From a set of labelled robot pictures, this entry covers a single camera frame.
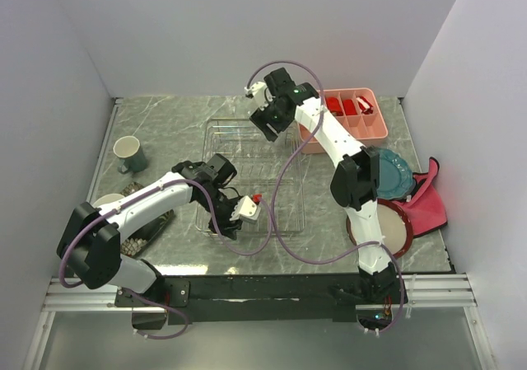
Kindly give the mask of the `wire dish rack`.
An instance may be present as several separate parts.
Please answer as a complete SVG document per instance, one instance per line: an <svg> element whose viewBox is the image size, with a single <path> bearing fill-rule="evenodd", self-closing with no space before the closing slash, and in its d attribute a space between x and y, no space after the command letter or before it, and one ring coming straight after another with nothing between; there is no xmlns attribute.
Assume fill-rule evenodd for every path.
<svg viewBox="0 0 527 370"><path fill-rule="evenodd" d="M276 180L287 159L300 144L295 125L269 142L248 119L210 119L205 128L203 159L220 153L236 168L237 175L227 185L225 194L259 194L270 204ZM287 168L277 193L275 217L285 237L305 228L301 158L295 157Z"/></svg>

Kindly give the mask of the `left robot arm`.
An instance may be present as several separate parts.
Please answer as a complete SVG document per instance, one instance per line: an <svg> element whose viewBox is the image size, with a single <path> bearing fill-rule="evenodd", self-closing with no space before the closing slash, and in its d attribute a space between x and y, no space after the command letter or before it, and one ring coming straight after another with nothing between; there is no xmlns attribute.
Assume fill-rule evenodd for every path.
<svg viewBox="0 0 527 370"><path fill-rule="evenodd" d="M122 255L122 243L162 214L192 202L210 213L211 230L235 239L242 222L257 219L259 212L249 196L229 198L223 193L236 174L216 154L208 162L181 162L123 199L98 208L87 202L78 205L58 244L59 278L64 280L71 269L89 289L111 284L135 292L145 305L156 305L167 294L164 276L146 261Z"/></svg>

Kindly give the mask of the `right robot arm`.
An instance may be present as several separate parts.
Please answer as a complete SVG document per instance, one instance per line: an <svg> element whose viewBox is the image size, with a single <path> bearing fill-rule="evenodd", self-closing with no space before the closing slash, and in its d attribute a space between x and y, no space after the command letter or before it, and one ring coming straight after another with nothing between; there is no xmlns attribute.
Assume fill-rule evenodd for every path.
<svg viewBox="0 0 527 370"><path fill-rule="evenodd" d="M297 84L285 68L273 70L261 82L249 79L245 95L257 105L250 121L267 140L275 141L279 133L298 123L329 155L334 166L330 192L346 212L358 252L357 296L384 302L396 287L398 274L378 219L379 153L337 121L325 104L320 84Z"/></svg>

